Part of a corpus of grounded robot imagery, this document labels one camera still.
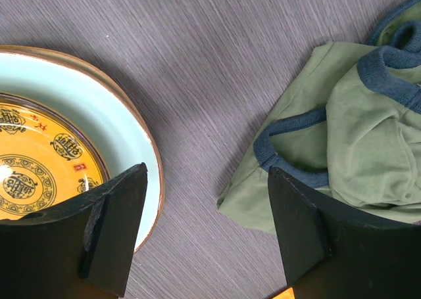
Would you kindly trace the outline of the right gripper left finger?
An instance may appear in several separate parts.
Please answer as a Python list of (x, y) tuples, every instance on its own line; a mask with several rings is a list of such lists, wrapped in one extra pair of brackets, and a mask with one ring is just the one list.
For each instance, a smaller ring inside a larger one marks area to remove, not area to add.
[(121, 298), (147, 191), (136, 164), (110, 181), (1, 222), (2, 298)]

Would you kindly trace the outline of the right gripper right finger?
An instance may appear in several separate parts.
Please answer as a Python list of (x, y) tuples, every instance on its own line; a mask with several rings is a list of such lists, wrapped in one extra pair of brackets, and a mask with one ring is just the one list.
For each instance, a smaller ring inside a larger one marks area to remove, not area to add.
[(328, 197), (279, 168), (268, 194), (296, 298), (419, 298), (420, 227)]

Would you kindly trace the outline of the yellow patterned small plate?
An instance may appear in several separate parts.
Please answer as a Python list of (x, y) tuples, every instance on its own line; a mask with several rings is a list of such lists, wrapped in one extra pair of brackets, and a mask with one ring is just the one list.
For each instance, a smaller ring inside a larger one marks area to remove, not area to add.
[(109, 179), (101, 155), (72, 122), (1, 94), (1, 219), (23, 218)]

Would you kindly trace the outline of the orange Mickey Mouse towel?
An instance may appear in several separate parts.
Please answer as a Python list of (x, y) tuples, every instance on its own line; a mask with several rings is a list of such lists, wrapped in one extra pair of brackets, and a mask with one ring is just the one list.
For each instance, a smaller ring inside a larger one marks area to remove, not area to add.
[(290, 287), (283, 290), (281, 293), (275, 295), (272, 299), (295, 299), (293, 288)]

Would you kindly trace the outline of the green shirt with blue trim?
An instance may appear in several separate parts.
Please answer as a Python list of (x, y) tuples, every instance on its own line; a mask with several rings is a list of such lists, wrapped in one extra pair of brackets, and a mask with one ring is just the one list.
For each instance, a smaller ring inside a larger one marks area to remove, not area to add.
[(420, 223), (420, 0), (386, 14), (365, 44), (314, 49), (219, 196), (218, 211), (273, 233), (268, 172), (275, 167), (364, 212)]

